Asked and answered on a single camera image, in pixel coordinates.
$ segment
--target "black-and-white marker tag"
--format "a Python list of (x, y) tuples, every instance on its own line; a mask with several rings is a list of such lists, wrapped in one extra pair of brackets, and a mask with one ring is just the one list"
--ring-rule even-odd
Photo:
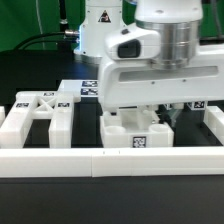
[(194, 108), (195, 109), (202, 109), (205, 107), (205, 102), (204, 101), (197, 101), (197, 102), (194, 102)]
[(47, 93), (44, 93), (44, 96), (54, 96), (54, 93), (47, 92)]
[(70, 103), (58, 103), (58, 107), (69, 107)]
[(98, 89), (96, 88), (83, 88), (81, 89), (81, 95), (82, 96), (97, 96), (98, 95)]
[(17, 108), (27, 108), (29, 106), (29, 103), (17, 103)]
[(146, 148), (146, 136), (133, 137), (133, 148)]
[(82, 82), (82, 87), (98, 87), (98, 82), (95, 80), (87, 80)]
[(101, 15), (100, 19), (98, 20), (99, 23), (111, 23), (110, 17), (106, 10), (104, 10), (103, 14)]

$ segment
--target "warning triangle label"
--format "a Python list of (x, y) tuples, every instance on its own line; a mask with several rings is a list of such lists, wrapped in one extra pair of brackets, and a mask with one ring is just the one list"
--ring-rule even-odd
[(98, 22), (99, 23), (111, 23), (110, 17), (108, 16), (108, 13), (106, 10), (104, 10), (104, 12)]

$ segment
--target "green wall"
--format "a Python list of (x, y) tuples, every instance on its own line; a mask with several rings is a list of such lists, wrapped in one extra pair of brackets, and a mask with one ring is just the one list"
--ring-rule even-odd
[[(59, 31), (58, 0), (39, 0), (44, 32)], [(71, 28), (77, 29), (85, 17), (85, 0), (66, 0), (67, 17)], [(224, 24), (224, 1), (218, 2)], [(204, 5), (202, 36), (215, 36), (216, 30), (209, 5)], [(124, 2), (123, 19), (133, 22), (135, 6)], [(39, 34), (35, 0), (0, 0), (0, 51), (10, 50), (22, 40)]]

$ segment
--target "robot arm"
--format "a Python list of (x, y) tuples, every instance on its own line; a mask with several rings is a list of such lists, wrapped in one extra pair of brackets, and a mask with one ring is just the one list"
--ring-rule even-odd
[(224, 47), (198, 45), (201, 18), (200, 0), (139, 0), (136, 22), (105, 41), (103, 109), (223, 99)]

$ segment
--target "black table surface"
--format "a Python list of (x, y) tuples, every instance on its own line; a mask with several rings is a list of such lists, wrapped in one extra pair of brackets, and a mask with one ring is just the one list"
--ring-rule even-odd
[[(97, 79), (97, 71), (74, 62), (72, 53), (2, 52), (0, 105), (8, 113), (18, 91), (56, 91), (62, 79)], [(102, 147), (100, 114), (97, 99), (75, 105), (72, 147)], [(202, 112), (185, 109), (175, 146), (220, 145), (202, 120)], [(48, 126), (49, 121), (34, 121), (25, 147), (48, 146)], [(0, 179), (1, 224), (223, 224), (223, 207), (223, 175)]]

